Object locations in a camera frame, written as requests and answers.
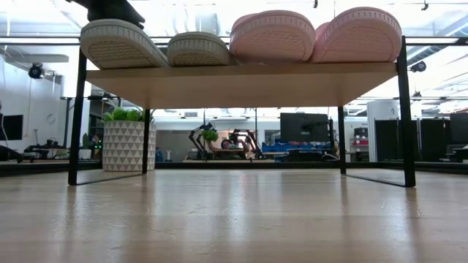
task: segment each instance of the ceiling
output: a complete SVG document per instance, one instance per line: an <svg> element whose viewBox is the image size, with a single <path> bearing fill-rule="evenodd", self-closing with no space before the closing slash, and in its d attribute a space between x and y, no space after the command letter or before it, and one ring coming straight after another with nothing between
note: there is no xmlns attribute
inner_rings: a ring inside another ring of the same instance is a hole
<svg viewBox="0 0 468 263"><path fill-rule="evenodd" d="M130 3L146 18L145 31L151 37L171 37L184 31L207 31L228 37L234 21L242 15L268 9L288 9L305 15L318 27L351 7L373 6L389 11L399 19L407 36L468 35L468 2L459 0L428 0L429 8L422 11L423 0L134 0ZM3 0L0 4L0 36L9 37L79 37L87 24L86 10L65 0ZM47 68L60 75L76 75L78 47L9 46L10 53L62 54L70 62L48 64ZM409 47L409 63L424 60L427 70L409 73L410 92L422 96L468 96L468 47ZM101 92L94 87L94 93ZM352 102L352 114L366 108L371 97L398 96L397 79L367 93ZM418 102L426 112L447 112L468 108L465 101L438 99Z"/></svg>

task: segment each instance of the wooden shelf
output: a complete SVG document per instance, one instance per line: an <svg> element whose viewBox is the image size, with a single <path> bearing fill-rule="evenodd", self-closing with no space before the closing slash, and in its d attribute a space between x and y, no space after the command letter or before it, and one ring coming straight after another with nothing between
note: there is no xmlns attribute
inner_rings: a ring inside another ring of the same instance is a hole
<svg viewBox="0 0 468 263"><path fill-rule="evenodd" d="M87 81L138 106L343 106L396 76L394 63L204 66L88 71Z"/></svg>

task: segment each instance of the computer monitor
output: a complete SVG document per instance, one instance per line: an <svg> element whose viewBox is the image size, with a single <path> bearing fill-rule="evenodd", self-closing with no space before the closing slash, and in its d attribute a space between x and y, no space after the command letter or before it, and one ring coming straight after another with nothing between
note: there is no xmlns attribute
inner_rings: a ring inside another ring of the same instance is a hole
<svg viewBox="0 0 468 263"><path fill-rule="evenodd" d="M452 143L468 143L468 113L450 114Z"/></svg>
<svg viewBox="0 0 468 263"><path fill-rule="evenodd" d="M369 131L367 128L355 128L354 129L354 137L369 137Z"/></svg>
<svg viewBox="0 0 468 263"><path fill-rule="evenodd" d="M281 141L329 142L326 114L281 113Z"/></svg>
<svg viewBox="0 0 468 263"><path fill-rule="evenodd" d="M0 114L0 140L6 140L5 133L7 133L8 140L22 140L23 139L23 116L22 115L9 115L5 116Z"/></svg>

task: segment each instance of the potted plant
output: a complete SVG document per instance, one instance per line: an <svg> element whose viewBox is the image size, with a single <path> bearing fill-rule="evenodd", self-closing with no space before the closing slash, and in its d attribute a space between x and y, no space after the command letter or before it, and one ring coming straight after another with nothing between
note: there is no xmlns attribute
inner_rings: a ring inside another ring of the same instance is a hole
<svg viewBox="0 0 468 263"><path fill-rule="evenodd" d="M204 130L202 131L203 139L207 142L215 142L218 140L218 133L213 130Z"/></svg>
<svg viewBox="0 0 468 263"><path fill-rule="evenodd" d="M104 114L102 168L105 171L132 171L143 169L143 141L145 112L117 107ZM148 170L154 169L156 156L156 126L149 127Z"/></svg>
<svg viewBox="0 0 468 263"><path fill-rule="evenodd" d="M89 148L89 137L83 134L83 141L78 152L78 158L88 160L91 158L91 149Z"/></svg>

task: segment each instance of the white geometric planter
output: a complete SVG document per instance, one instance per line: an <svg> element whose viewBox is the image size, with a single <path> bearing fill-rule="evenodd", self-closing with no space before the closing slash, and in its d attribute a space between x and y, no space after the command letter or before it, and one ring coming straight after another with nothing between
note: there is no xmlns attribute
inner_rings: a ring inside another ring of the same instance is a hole
<svg viewBox="0 0 468 263"><path fill-rule="evenodd" d="M113 172L143 170L145 123L141 121L106 121L102 152L102 168ZM148 171L154 169L156 127L149 126Z"/></svg>
<svg viewBox="0 0 468 263"><path fill-rule="evenodd" d="M89 160L91 158L91 150L80 149L80 151L78 151L78 158L83 160Z"/></svg>

